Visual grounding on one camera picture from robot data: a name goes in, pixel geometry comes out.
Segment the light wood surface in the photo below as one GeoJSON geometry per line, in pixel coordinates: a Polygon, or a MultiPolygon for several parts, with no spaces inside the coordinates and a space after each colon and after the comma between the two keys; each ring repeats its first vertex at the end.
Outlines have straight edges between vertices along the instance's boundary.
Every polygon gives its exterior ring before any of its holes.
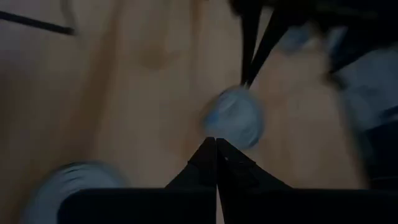
{"type": "MultiPolygon", "coordinates": [[[[35,1],[0,10],[65,22],[57,1],[35,1]]],[[[105,161],[133,187],[165,186],[202,142],[206,104],[239,83],[239,21],[226,1],[82,0],[73,10],[78,37],[0,21],[1,223],[69,162],[105,161]]],[[[318,44],[273,51],[252,87],[266,133],[245,153],[293,187],[365,188],[326,66],[318,44]]]]}

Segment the wooden floor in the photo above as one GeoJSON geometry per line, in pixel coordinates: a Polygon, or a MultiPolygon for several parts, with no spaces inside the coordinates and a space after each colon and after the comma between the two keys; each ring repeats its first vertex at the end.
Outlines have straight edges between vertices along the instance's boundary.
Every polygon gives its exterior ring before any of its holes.
{"type": "MultiPolygon", "coordinates": [[[[58,4],[0,10],[64,24],[58,4]]],[[[18,221],[30,191],[69,162],[105,161],[133,187],[165,186],[202,142],[206,104],[239,83],[239,21],[226,1],[83,0],[73,10],[77,37],[0,21],[0,223],[18,221]]],[[[266,133],[245,153],[293,187],[365,188],[326,66],[318,44],[273,51],[252,87],[266,133]]]]}

